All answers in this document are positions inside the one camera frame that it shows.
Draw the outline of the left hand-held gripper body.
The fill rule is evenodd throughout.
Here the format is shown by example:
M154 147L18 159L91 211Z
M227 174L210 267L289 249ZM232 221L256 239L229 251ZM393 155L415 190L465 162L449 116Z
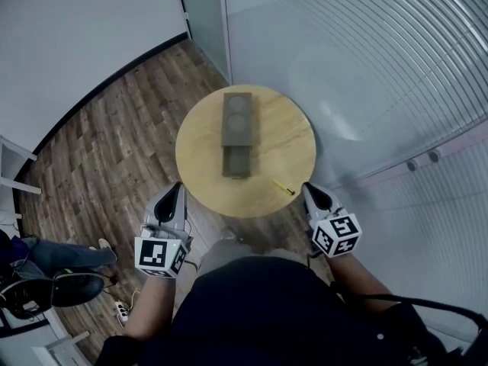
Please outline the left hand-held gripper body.
M171 221L158 220L146 210L140 235L134 240L135 268L148 276L177 278L191 250L192 237L186 209L176 210Z

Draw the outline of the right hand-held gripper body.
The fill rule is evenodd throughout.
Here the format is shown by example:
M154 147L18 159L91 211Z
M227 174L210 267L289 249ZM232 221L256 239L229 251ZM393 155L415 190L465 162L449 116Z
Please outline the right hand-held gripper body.
M327 214L314 224L311 243L328 258L354 251L361 238L361 226L354 213L345 210Z

